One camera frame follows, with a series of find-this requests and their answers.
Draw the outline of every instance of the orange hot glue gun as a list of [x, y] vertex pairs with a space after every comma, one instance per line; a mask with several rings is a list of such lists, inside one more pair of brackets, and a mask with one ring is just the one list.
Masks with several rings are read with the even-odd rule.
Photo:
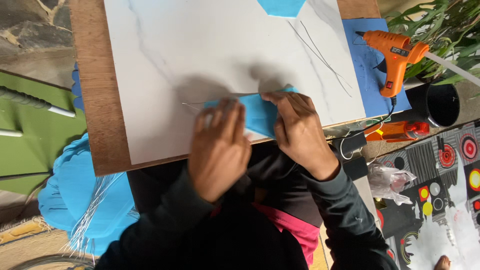
[[380, 89], [380, 94], [387, 98], [394, 97], [402, 89], [407, 63], [418, 63], [429, 49], [428, 45], [422, 42], [412, 46], [409, 37], [399, 34], [380, 30], [356, 33], [363, 37], [368, 46], [379, 50], [385, 56], [387, 79]]

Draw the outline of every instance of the marble pattern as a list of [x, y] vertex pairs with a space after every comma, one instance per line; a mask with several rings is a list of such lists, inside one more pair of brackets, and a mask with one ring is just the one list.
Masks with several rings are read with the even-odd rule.
[[[296, 19], [267, 16], [256, 0], [105, 0], [105, 7], [132, 164], [187, 154], [202, 102], [225, 96], [291, 85], [313, 99], [323, 125], [365, 117], [336, 0], [309, 0]], [[289, 22], [316, 51], [304, 23], [351, 87]]]

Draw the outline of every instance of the black pants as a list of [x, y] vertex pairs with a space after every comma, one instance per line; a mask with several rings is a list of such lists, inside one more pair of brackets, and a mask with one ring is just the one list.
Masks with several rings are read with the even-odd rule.
[[[186, 165], [187, 160], [180, 160], [127, 172], [137, 210], [149, 212], [160, 205], [162, 194]], [[299, 167], [278, 148], [276, 141], [253, 145], [247, 173], [224, 195], [224, 202], [236, 199], [253, 202], [258, 187], [266, 190], [262, 205], [320, 227], [322, 217], [305, 180], [300, 177]]]

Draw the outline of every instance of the dark long sleeve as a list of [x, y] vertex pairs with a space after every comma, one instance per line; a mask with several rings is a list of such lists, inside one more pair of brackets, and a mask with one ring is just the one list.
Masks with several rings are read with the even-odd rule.
[[373, 215], [343, 168], [330, 181], [318, 181], [306, 171], [303, 176], [327, 229], [332, 269], [397, 269]]
[[164, 267], [178, 265], [183, 236], [213, 209], [195, 192], [184, 170], [163, 195], [162, 204], [142, 214], [110, 244], [96, 269], [141, 269], [152, 261]]

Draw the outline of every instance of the wooden board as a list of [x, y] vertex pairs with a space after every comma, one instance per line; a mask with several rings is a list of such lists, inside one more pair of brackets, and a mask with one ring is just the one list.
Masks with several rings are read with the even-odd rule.
[[[379, 18], [375, 0], [338, 0], [342, 19]], [[132, 165], [103, 0], [71, 0], [71, 20], [96, 175], [130, 171], [187, 155]]]

